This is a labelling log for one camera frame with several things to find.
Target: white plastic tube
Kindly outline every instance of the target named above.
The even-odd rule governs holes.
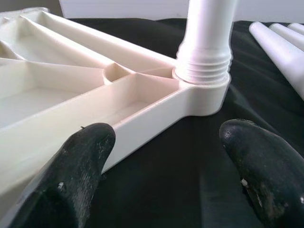
[[[298,23],[291,23],[290,25],[288,25],[288,27],[290,29],[292,29],[293,31],[296,31],[296,32],[304,35],[304,25],[301,25]]]
[[[186,34],[175,75],[189,83],[216,85],[230,77],[229,38],[237,0],[190,0]]]
[[[302,34],[277,23],[272,24],[269,28],[304,51],[304,36]]]
[[[249,31],[304,100],[304,52],[260,22],[252,23]]]

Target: black fabric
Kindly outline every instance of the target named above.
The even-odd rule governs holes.
[[[173,58],[186,25],[185,19],[74,21]],[[252,38],[249,25],[234,24],[232,81],[222,109],[180,120],[109,170],[87,228],[262,227],[220,144],[219,127],[229,119],[251,120],[304,156],[304,101]]]

